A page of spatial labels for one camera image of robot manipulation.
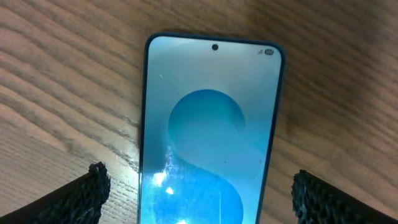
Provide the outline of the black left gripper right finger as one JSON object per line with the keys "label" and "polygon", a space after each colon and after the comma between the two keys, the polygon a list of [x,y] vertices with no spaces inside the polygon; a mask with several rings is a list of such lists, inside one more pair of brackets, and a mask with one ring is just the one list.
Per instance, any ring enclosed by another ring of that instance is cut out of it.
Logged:
{"label": "black left gripper right finger", "polygon": [[311,173],[294,175],[292,207],[298,224],[397,224],[397,220]]}

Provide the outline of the blue screen Galaxy smartphone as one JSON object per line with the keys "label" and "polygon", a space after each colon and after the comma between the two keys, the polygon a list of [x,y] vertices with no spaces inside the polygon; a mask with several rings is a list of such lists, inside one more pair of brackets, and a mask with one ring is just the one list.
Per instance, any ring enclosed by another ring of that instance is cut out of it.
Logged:
{"label": "blue screen Galaxy smartphone", "polygon": [[159,32],[145,45],[139,223],[258,223],[285,52]]}

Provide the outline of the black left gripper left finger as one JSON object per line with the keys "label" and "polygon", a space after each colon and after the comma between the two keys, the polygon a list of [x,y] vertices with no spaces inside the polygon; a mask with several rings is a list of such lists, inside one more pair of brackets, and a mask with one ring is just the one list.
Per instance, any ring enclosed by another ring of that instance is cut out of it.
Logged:
{"label": "black left gripper left finger", "polygon": [[1,217],[1,224],[97,224],[109,199],[111,179],[104,163],[87,174]]}

